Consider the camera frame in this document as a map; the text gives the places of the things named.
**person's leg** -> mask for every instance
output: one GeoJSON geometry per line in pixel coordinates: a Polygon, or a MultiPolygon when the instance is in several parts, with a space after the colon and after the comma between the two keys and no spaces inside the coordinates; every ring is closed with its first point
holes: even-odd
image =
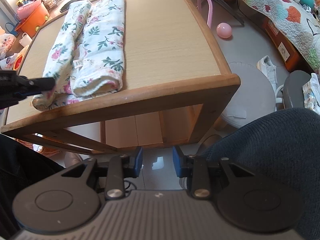
{"type": "Polygon", "coordinates": [[[202,156],[228,157],[300,192],[304,213],[296,230],[320,239],[320,116],[292,108],[255,120],[207,148],[202,156]]]}
{"type": "Polygon", "coordinates": [[[0,134],[0,236],[9,239],[19,226],[12,213],[17,193],[64,168],[0,134]]]}

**table top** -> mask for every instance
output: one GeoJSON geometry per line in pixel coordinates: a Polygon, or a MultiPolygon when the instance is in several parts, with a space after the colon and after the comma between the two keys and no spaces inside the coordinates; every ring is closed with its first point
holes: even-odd
{"type": "MultiPolygon", "coordinates": [[[[20,75],[42,76],[63,21],[64,14],[40,29],[20,75]]],[[[190,0],[125,0],[124,37],[124,87],[118,94],[124,90],[231,73],[211,31],[190,0]]],[[[6,124],[39,114],[31,99],[10,107],[6,124]]]]}

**metal screw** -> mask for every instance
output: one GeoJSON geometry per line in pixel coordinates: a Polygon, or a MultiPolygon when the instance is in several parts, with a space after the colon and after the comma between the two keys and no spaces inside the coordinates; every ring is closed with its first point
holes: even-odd
{"type": "Polygon", "coordinates": [[[114,188],[114,189],[108,190],[107,195],[109,197],[120,197],[122,195],[122,191],[120,189],[114,188]]]}
{"type": "Polygon", "coordinates": [[[195,190],[194,195],[196,197],[207,197],[210,195],[210,192],[207,189],[200,188],[195,190]]]}

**white mug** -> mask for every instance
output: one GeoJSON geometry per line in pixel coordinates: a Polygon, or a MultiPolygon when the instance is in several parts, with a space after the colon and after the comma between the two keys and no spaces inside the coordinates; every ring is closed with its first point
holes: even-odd
{"type": "Polygon", "coordinates": [[[19,43],[25,47],[27,45],[30,45],[30,43],[32,42],[32,39],[30,38],[30,36],[27,33],[23,33],[22,34],[22,39],[19,41],[19,43]]]}

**folded cloth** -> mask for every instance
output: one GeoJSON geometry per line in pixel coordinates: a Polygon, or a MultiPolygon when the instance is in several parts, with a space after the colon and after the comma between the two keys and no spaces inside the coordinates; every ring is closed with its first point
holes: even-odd
{"type": "Polygon", "coordinates": [[[71,89],[76,96],[120,90],[124,71],[124,0],[100,0],[84,26],[79,71],[71,89]]]}
{"type": "Polygon", "coordinates": [[[78,1],[70,4],[64,23],[49,52],[44,68],[43,77],[53,77],[56,86],[49,92],[33,97],[33,106],[46,110],[53,102],[55,94],[64,93],[64,85],[72,69],[72,53],[75,48],[75,39],[81,33],[84,22],[89,15],[92,4],[89,1],[78,1]]]}
{"type": "Polygon", "coordinates": [[[49,53],[44,77],[56,87],[34,96],[45,111],[118,92],[122,88],[124,0],[72,3],[49,53]]]}

